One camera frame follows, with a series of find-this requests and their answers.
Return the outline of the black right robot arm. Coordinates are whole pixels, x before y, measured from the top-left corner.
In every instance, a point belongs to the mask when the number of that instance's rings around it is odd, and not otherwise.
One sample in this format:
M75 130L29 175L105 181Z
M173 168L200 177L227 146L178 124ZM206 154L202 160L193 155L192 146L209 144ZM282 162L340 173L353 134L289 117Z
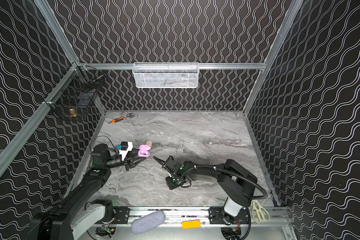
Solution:
M173 156L167 160L153 157L169 173L166 178L170 190L189 188L192 182L216 182L228 196L223 215L238 217L242 208L248 208L253 200L268 197L268 192L258 184L258 179L238 162L228 159L224 164L197 164L192 161L180 163Z

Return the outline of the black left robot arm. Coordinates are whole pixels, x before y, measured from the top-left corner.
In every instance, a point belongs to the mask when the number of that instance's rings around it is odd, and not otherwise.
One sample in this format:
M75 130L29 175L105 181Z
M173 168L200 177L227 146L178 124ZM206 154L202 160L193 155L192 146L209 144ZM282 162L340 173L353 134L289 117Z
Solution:
M136 167L150 155L148 150L122 142L116 148L98 144L91 152L92 167L82 181L60 203L30 221L27 240L77 240L92 225L110 223L115 218L111 201L99 200L90 206L89 199L108 181L112 168Z

